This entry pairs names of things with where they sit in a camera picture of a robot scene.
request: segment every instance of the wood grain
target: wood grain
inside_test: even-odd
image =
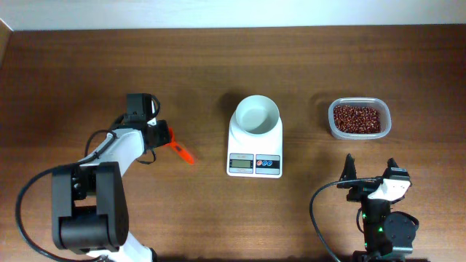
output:
[[[396,204],[421,226],[412,258],[459,261],[466,248],[466,26],[14,32],[0,70],[0,261],[45,261],[20,238],[15,198],[34,174],[82,157],[91,132],[125,110],[125,94],[162,102],[160,119],[198,161],[168,148],[124,177],[130,230],[162,257],[321,258],[309,218],[317,188],[344,158],[358,176],[381,175],[394,157],[413,186]],[[267,95],[284,126],[278,180],[225,173],[229,118]],[[330,103],[375,97],[390,108],[380,140],[334,139]],[[25,227],[48,250],[50,178],[28,192]],[[317,222],[335,252],[363,250],[358,205],[324,191]],[[59,252],[81,258],[70,252]]]

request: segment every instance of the digital kitchen scale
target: digital kitchen scale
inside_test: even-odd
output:
[[[262,95],[245,98],[229,125],[226,173],[249,178],[280,178],[283,124],[275,103]]]

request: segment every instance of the black cable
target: black cable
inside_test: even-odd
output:
[[[125,118],[125,114],[119,115],[110,125],[110,130],[114,130],[115,128],[118,127],[119,124],[123,122],[123,119]]]
[[[417,218],[415,218],[414,216],[409,215],[408,213],[405,213],[405,212],[401,212],[401,211],[395,211],[394,213],[398,213],[398,214],[406,216],[411,222],[413,222],[414,229],[416,231],[417,231],[417,229],[419,229],[419,220],[417,220]]]
[[[87,139],[87,142],[86,142],[86,149],[84,150],[84,157],[86,157],[89,153],[89,147],[90,147],[90,143],[92,142],[92,139],[94,139],[94,137],[98,134],[101,134],[101,133],[110,133],[112,135],[111,137],[111,140],[109,143],[105,144],[101,151],[104,152],[113,142],[115,139],[117,139],[117,134],[111,130],[97,130],[95,131],[93,134],[91,134],[91,136],[89,137],[89,139]]]
[[[150,150],[151,153],[152,153],[152,157],[153,157],[152,161],[144,161],[144,160],[138,160],[138,159],[136,159],[136,162],[137,162],[137,163],[140,163],[140,164],[152,164],[152,163],[154,163],[155,160],[157,160],[157,156],[155,155],[154,149],[149,149],[149,150]]]
[[[92,140],[93,136],[95,136],[97,133],[101,132],[102,130],[99,130],[95,133],[93,133],[90,137],[90,139],[87,141],[87,144],[90,144],[90,141]],[[40,246],[38,246],[28,235],[28,233],[26,233],[26,230],[24,229],[24,225],[23,225],[23,220],[21,219],[21,203],[23,202],[23,197],[24,195],[26,194],[26,192],[28,191],[28,189],[35,183],[37,182],[37,180],[39,180],[40,178],[43,178],[45,175],[48,175],[50,173],[53,173],[54,171],[57,171],[59,169],[62,169],[62,168],[70,168],[70,167],[78,167],[79,165],[81,164],[86,164],[86,163],[89,163],[89,162],[92,162],[94,160],[96,160],[116,139],[117,139],[117,134],[115,134],[114,132],[112,131],[108,131],[110,132],[113,137],[112,139],[110,139],[110,141],[104,146],[102,147],[99,151],[95,152],[91,157],[87,158],[87,159],[83,159],[81,161],[78,161],[76,163],[71,163],[71,164],[65,164],[65,165],[60,165],[60,166],[57,166],[57,167],[53,167],[53,168],[49,168],[48,170],[45,170],[37,175],[35,175],[34,177],[32,177],[29,182],[27,182],[27,184],[24,185],[24,187],[21,189],[20,193],[17,195],[17,199],[16,199],[16,206],[15,206],[15,220],[16,220],[16,225],[18,227],[18,230],[20,231],[20,235],[21,237],[24,239],[24,241],[26,242],[26,244],[29,245],[29,247],[31,247],[34,251],[38,252],[39,254],[49,258],[49,259],[52,259],[54,261],[59,261],[59,262],[76,262],[76,260],[72,260],[72,259],[67,259],[67,258],[61,258],[55,254],[52,254],[46,250],[44,250],[43,248],[41,248]],[[105,261],[106,260],[106,256],[99,256],[97,258],[93,258],[93,259],[87,259],[87,260],[81,260],[81,261],[84,261],[84,262],[97,262],[97,261]]]
[[[362,211],[362,210],[363,210],[362,207],[360,207],[360,208],[358,209],[358,213],[356,214],[356,224],[358,225],[359,231],[361,231],[361,233],[364,234],[364,230],[361,228],[361,225],[359,224],[359,215],[361,214],[361,211]]]
[[[324,247],[326,248],[328,254],[330,254],[330,256],[336,261],[336,262],[341,262],[338,257],[336,257],[335,253],[330,249],[330,247],[328,246],[327,242],[325,242],[325,240],[323,239],[323,236],[322,236],[322,233],[320,233],[320,230],[319,230],[319,227],[317,226],[317,223],[315,222],[315,218],[314,218],[314,212],[312,211],[312,206],[314,204],[314,199],[315,197],[324,189],[328,188],[328,187],[331,187],[331,186],[335,186],[335,185],[339,185],[339,184],[343,184],[343,183],[354,183],[354,182],[359,182],[359,181],[377,181],[376,178],[359,178],[359,179],[353,179],[353,180],[343,180],[343,181],[336,181],[336,182],[332,182],[332,183],[328,183],[326,185],[324,185],[323,187],[319,188],[315,193],[314,195],[312,196],[311,198],[311,202],[309,203],[309,214],[311,215],[311,220],[312,220],[312,225],[314,226],[314,229],[315,231],[317,232],[317,235],[319,236],[319,239],[320,241],[322,241]]]

